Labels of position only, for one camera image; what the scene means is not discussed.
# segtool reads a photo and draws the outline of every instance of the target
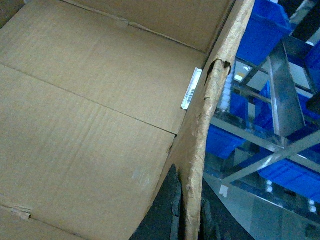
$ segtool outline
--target torn cardboard edge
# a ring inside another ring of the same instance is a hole
[[[181,44],[181,45],[183,45],[183,46],[186,46],[186,47],[188,47],[188,48],[191,48],[191,49],[193,49],[193,50],[196,50],[196,51],[198,51],[198,52],[200,52],[200,53],[204,53],[204,54],[205,54],[204,51],[200,51],[200,50],[194,48],[194,47],[191,46],[191,45],[188,45],[188,44],[186,44],[186,43],[183,43],[183,42],[181,42],[181,41],[178,41],[178,40],[176,40],[176,39],[174,39],[174,38],[172,38],[172,37],[170,37],[170,36],[167,36],[167,35],[165,35],[165,34],[162,34],[162,33],[156,32],[156,31],[153,31],[153,30],[151,30],[151,29],[149,29],[149,28],[147,28],[147,27],[145,27],[145,26],[143,26],[143,25],[141,25],[141,24],[139,24],[139,23],[136,23],[136,22],[133,22],[133,21],[129,21],[128,19],[125,19],[125,18],[123,18],[123,17],[118,17],[118,16],[112,15],[112,14],[110,14],[110,13],[106,13],[106,12],[104,12],[104,11],[100,11],[100,10],[97,10],[97,9],[95,9],[95,8],[88,7],[88,6],[85,6],[85,5],[76,3],[75,1],[72,1],[72,0],[60,0],[60,1],[65,2],[65,3],[67,3],[67,4],[74,5],[74,6],[78,7],[78,8],[81,8],[81,9],[84,9],[84,10],[87,10],[87,11],[90,11],[90,12],[93,12],[93,13],[97,13],[97,14],[106,16],[106,17],[111,18],[111,19],[116,20],[116,21],[121,21],[121,22],[123,22],[123,23],[124,23],[125,25],[127,25],[127,26],[131,26],[131,27],[133,27],[133,28],[140,29],[140,30],[143,30],[143,31],[146,31],[146,32],[155,34],[155,35],[158,35],[158,36],[160,36],[160,37],[169,39],[169,40],[174,41],[174,42],[176,42],[176,43],[178,43],[178,44]]]
[[[168,166],[176,163],[183,187],[186,240],[198,239],[206,142],[210,121],[217,108],[231,65],[235,61],[254,2],[254,0],[235,2],[204,67],[204,74],[198,83],[194,99],[183,120],[167,159],[167,166],[157,186],[158,190],[163,177],[169,170]]]

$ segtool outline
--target cardboard box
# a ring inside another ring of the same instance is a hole
[[[31,233],[49,231],[48,224],[84,239],[125,240],[175,163],[186,239],[197,239],[210,117],[253,7],[237,1],[227,18],[231,1],[213,2],[221,14],[216,26],[225,25],[210,57],[213,71],[207,79],[207,63],[187,114],[180,105],[203,52],[96,9],[27,3],[0,30],[0,206],[30,213],[32,221],[21,224],[37,221]]]

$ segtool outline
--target metal support beam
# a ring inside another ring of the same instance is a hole
[[[261,169],[264,169],[271,164],[277,163],[283,159],[289,158],[292,155],[296,155],[306,149],[309,149],[313,147],[314,145],[320,144],[320,130],[310,134],[309,136],[306,136],[305,138],[296,141],[289,146],[287,146],[285,149],[280,150],[279,152],[276,152],[270,156],[267,156],[258,162],[240,170],[235,173],[231,173],[229,176],[224,178],[222,180],[223,184],[232,183],[236,180],[239,180],[245,176],[248,176],[256,171],[259,171]],[[305,158],[305,160],[299,160],[299,164],[302,164],[303,166],[309,164],[311,161]],[[320,172],[320,165],[315,164],[317,166],[317,171]]]
[[[268,57],[274,133],[287,137],[305,126],[285,46],[281,41]]]
[[[271,99],[260,95],[259,91],[254,89],[254,88],[252,88],[252,87],[249,87],[247,85],[239,85],[238,83],[233,82],[232,88],[235,89],[235,90],[240,91],[242,94],[244,94],[246,96],[251,96],[251,97],[259,99],[259,100],[261,100],[261,101],[263,101],[265,103],[271,104]]]
[[[262,66],[266,63],[263,61],[259,66],[253,67],[251,71],[244,77],[244,79],[240,82],[240,85],[247,85],[251,79],[261,70]]]
[[[232,133],[240,138],[246,139],[247,141],[254,143],[262,148],[265,148],[271,152],[282,151],[285,149],[286,146],[288,146],[291,143],[288,139],[284,137],[280,137],[272,132],[266,131],[262,127],[256,126],[248,121],[244,121],[243,119],[233,116],[230,113],[223,112],[220,109],[216,110],[211,120],[211,124],[229,133]],[[318,144],[318,142],[320,142],[320,138],[318,138],[317,141],[313,143],[313,145]],[[320,154],[305,149],[306,148],[302,149],[300,153],[298,151],[297,153],[299,154],[292,154],[286,158],[302,166],[305,166],[306,168],[320,173],[320,165],[312,161],[319,160]]]

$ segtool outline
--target black object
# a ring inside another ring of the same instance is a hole
[[[130,240],[178,240],[182,186],[172,165],[152,207]]]
[[[182,186],[172,165],[152,207],[130,240],[184,240]],[[234,219],[205,180],[198,240],[254,240]]]
[[[320,229],[316,226],[308,224],[305,229],[305,236],[310,240],[319,240]]]
[[[279,0],[278,3],[284,8],[288,17],[291,18],[303,2],[304,0]]]
[[[202,181],[199,240],[254,240],[235,220],[205,180]]]
[[[308,41],[320,27],[320,2],[307,14],[292,33],[292,37]]]
[[[320,92],[306,102],[306,109],[320,115]]]

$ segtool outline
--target barcode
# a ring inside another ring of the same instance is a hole
[[[192,89],[191,92],[190,92],[190,94],[189,94],[188,100],[186,101],[186,104],[191,103],[191,99],[192,99],[192,97],[194,96],[194,93],[195,93],[195,90]]]

